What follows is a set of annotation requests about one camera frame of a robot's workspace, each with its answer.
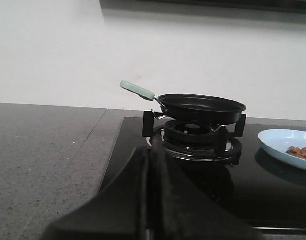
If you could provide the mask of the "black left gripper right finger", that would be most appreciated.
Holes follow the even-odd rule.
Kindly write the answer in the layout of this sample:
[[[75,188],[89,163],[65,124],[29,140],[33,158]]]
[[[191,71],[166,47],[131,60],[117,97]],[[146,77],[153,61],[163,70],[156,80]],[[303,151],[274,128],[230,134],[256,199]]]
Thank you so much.
[[[264,236],[204,195],[152,137],[154,237],[157,240],[262,240]]]

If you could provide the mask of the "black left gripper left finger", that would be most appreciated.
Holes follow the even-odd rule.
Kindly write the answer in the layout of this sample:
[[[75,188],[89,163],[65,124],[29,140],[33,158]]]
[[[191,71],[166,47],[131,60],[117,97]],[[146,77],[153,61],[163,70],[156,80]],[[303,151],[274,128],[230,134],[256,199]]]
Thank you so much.
[[[52,222],[43,240],[137,240],[139,238],[140,174],[149,159],[136,148],[119,175],[82,207]]]

